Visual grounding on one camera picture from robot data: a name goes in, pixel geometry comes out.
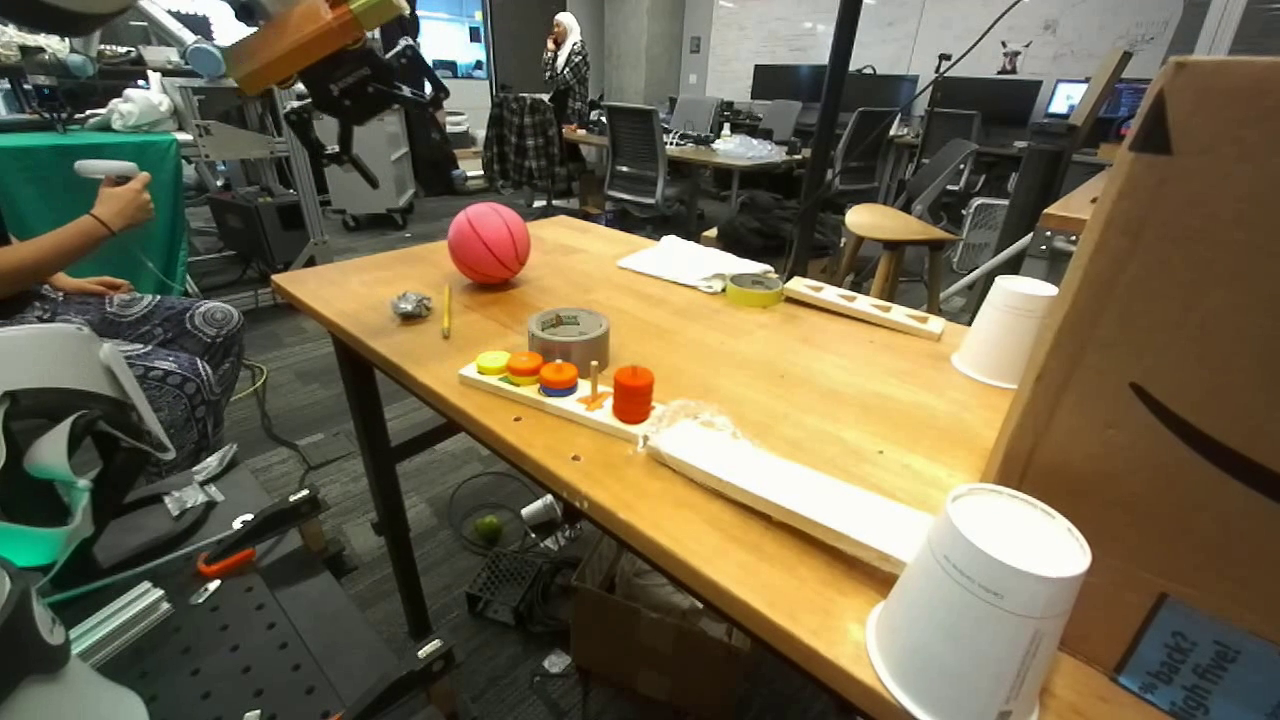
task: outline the woman in hijab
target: woman in hijab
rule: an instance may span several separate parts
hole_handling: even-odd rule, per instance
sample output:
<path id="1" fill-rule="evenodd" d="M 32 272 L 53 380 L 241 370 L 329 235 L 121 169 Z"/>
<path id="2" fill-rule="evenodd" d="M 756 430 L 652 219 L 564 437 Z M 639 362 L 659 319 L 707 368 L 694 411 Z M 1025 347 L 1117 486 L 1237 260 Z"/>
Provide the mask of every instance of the woman in hijab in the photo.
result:
<path id="1" fill-rule="evenodd" d="M 543 77 L 552 87 L 552 106 L 562 126 L 586 127 L 591 63 L 573 13 L 557 13 L 543 54 Z"/>

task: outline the paper cup on floor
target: paper cup on floor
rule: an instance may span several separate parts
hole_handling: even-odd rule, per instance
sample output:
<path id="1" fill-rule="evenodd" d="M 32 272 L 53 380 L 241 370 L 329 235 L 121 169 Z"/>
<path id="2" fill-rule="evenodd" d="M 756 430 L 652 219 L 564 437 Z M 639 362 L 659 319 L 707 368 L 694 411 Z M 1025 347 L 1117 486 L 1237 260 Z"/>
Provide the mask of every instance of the paper cup on floor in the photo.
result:
<path id="1" fill-rule="evenodd" d="M 961 486 L 867 620 L 884 687 L 920 720 L 1034 720 L 1093 555 L 1043 502 Z"/>
<path id="2" fill-rule="evenodd" d="M 561 505 L 550 495 L 544 495 L 520 510 L 526 528 L 561 519 Z"/>
<path id="3" fill-rule="evenodd" d="M 996 387 L 1018 387 L 1057 287 L 1023 275 L 1000 275 L 951 356 L 957 370 Z"/>

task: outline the patterned pants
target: patterned pants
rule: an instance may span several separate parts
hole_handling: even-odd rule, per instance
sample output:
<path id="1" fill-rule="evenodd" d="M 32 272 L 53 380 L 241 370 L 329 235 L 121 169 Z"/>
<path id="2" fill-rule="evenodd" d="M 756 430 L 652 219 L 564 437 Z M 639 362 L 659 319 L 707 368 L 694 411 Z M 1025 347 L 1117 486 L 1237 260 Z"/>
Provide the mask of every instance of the patterned pants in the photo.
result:
<path id="1" fill-rule="evenodd" d="M 67 295 L 47 286 L 0 325 L 73 323 L 124 355 L 177 456 L 147 479 L 186 470 L 221 442 L 223 411 L 239 378 L 244 318 L 221 302 L 159 295 Z"/>

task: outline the duct tape roll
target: duct tape roll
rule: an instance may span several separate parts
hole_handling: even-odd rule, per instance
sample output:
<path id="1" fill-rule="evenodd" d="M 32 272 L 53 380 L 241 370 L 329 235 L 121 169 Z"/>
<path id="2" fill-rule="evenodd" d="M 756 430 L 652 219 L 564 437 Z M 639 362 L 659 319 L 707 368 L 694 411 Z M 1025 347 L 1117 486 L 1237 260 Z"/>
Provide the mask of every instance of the duct tape roll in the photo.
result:
<path id="1" fill-rule="evenodd" d="M 591 361 L 609 366 L 609 320 L 594 310 L 557 307 L 529 318 L 529 350 L 548 363 L 572 363 L 581 377 L 591 374 Z"/>
<path id="2" fill-rule="evenodd" d="M 741 273 L 730 275 L 724 295 L 733 305 L 773 307 L 782 302 L 782 281 L 771 275 Z"/>

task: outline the hand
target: hand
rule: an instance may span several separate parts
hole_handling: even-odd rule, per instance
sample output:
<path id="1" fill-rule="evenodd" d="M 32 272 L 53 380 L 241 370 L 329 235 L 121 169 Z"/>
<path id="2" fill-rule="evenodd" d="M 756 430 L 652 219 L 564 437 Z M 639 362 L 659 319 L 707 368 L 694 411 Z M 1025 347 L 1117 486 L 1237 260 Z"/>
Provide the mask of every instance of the hand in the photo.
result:
<path id="1" fill-rule="evenodd" d="M 115 232 L 150 220 L 156 214 L 155 202 L 151 202 L 151 193 L 147 192 L 150 182 L 151 173 L 138 173 L 138 177 L 124 184 L 119 184 L 115 178 L 104 179 L 97 188 L 93 214 Z"/>
<path id="2" fill-rule="evenodd" d="M 73 278 L 67 273 L 58 273 L 49 278 L 49 284 L 68 295 L 119 295 L 133 292 L 133 284 L 120 278 L 96 277 Z"/>

